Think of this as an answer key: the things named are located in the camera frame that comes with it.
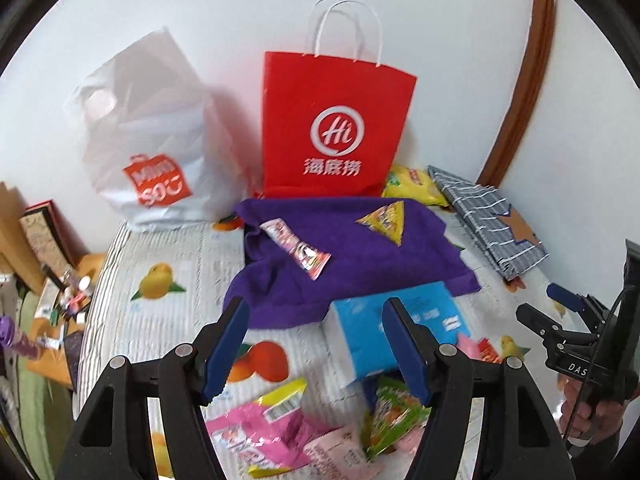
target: bed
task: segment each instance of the bed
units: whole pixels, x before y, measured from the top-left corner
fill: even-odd
[[[434,213],[446,223],[449,240],[463,248],[462,259],[474,270],[482,285],[480,292],[455,299],[472,336],[488,338],[498,351],[503,335],[508,335],[521,347],[531,348],[526,355],[527,368],[550,409],[555,411],[561,401],[556,374],[544,365],[546,354],[540,339],[519,325],[514,315],[517,305],[526,301],[562,322],[567,329],[575,328],[570,318],[564,316],[564,311],[546,296],[548,280],[540,268],[535,267],[519,282],[507,286],[481,251],[474,247],[458,216],[436,208]],[[168,294],[169,303],[132,300],[140,291],[141,279],[159,262],[171,266],[174,282],[184,291]],[[111,357],[122,354],[132,362],[159,358],[177,344],[191,341],[204,324],[215,322],[222,311],[226,288],[243,266],[241,230],[217,232],[205,224],[172,232],[141,234],[130,232],[121,225],[108,251],[85,330],[75,399],[76,415]],[[288,380],[307,379],[308,387],[303,397],[305,412],[336,427],[351,421],[361,423],[367,409],[361,387],[357,384],[344,389],[338,387],[335,371],[331,370],[327,359],[330,348],[319,325],[289,330],[250,330],[245,341],[265,339],[275,341],[285,349],[302,349],[289,354]],[[220,416],[273,387],[259,380],[228,384],[206,408],[205,420]],[[153,399],[149,406],[151,430],[161,432],[159,402]],[[481,418],[482,400],[476,399],[459,478],[471,478]],[[226,449],[216,448],[216,452],[227,477],[241,478],[242,464],[236,457]],[[380,460],[385,465],[384,472],[378,477],[381,480],[404,478],[410,464],[410,459],[399,452]],[[308,466],[283,478],[319,478],[319,474]]]

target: cable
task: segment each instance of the cable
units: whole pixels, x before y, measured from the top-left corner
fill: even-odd
[[[606,332],[607,325],[609,324],[609,321],[613,318],[613,315],[615,314],[616,310],[620,306],[620,303],[622,302],[622,299],[625,297],[625,294],[628,293],[630,290],[633,290],[634,288],[636,288],[635,285],[628,285],[622,289],[620,294],[618,294],[616,301],[614,301],[613,306],[611,307],[611,310],[609,310],[609,313],[607,314],[607,319],[604,322],[604,328],[602,330],[602,334]],[[598,343],[598,346],[596,347],[596,351],[593,353],[593,356],[591,357],[587,375],[584,379],[584,382],[582,383],[582,386],[580,386],[580,390],[578,390],[578,396],[575,399],[574,408],[571,410],[571,415],[569,416],[569,422],[566,425],[566,429],[564,430],[564,435],[562,436],[562,443],[565,445],[566,445],[567,439],[569,438],[569,433],[572,427],[574,426],[575,415],[578,412],[578,407],[583,401],[584,388],[587,384],[591,382],[591,375],[593,373],[593,364],[596,362],[596,359],[599,354],[600,354],[600,343]],[[596,411],[596,406],[593,406],[593,414],[595,414],[595,411]]]

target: yellow pear print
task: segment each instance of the yellow pear print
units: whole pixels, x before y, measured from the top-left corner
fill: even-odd
[[[503,335],[500,338],[500,349],[502,351],[502,358],[506,359],[509,356],[516,356],[524,362],[524,356],[531,348],[524,348],[518,346],[510,335]]]
[[[154,458],[156,459],[156,468],[158,474],[166,478],[174,477],[174,470],[171,468],[169,459],[169,450],[166,448],[166,440],[162,433],[152,433],[151,443],[154,448]]]
[[[554,301],[554,309],[560,315],[560,319],[562,319],[566,314],[566,307],[562,303],[558,303],[557,301]]]
[[[185,292],[185,289],[174,282],[174,270],[169,264],[155,264],[149,269],[138,286],[138,291],[133,295],[131,301],[138,298],[147,300],[159,300],[164,298],[169,292]]]

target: orange fruit print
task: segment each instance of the orange fruit print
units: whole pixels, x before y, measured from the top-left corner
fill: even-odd
[[[227,379],[229,383],[239,383],[254,373],[271,383],[279,383],[289,377],[287,354],[276,342],[243,343],[238,353]]]
[[[279,383],[289,377],[287,354],[273,341],[260,341],[248,352],[249,360],[255,372],[265,381]]]
[[[254,372],[255,370],[251,366],[249,354],[244,354],[241,358],[236,360],[234,365],[231,367],[227,382],[239,383],[240,381],[244,381],[245,379],[251,377]]]

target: white wall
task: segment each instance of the white wall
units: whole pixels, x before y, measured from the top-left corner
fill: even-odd
[[[222,94],[231,127],[258,138],[262,53],[302,49],[314,1],[61,0],[0,78],[0,178],[28,202],[53,198],[89,249],[105,250],[118,217],[84,177],[61,110],[69,92],[119,50],[166,25],[201,78]],[[400,159],[475,178],[510,102],[531,0],[365,1],[384,25],[383,62],[418,76]],[[339,34],[346,23],[332,19],[326,52],[351,53],[351,33]]]
[[[501,189],[551,253],[550,280],[611,304],[640,242],[640,90],[573,0],[558,0],[548,72]],[[640,414],[626,411],[622,441]]]

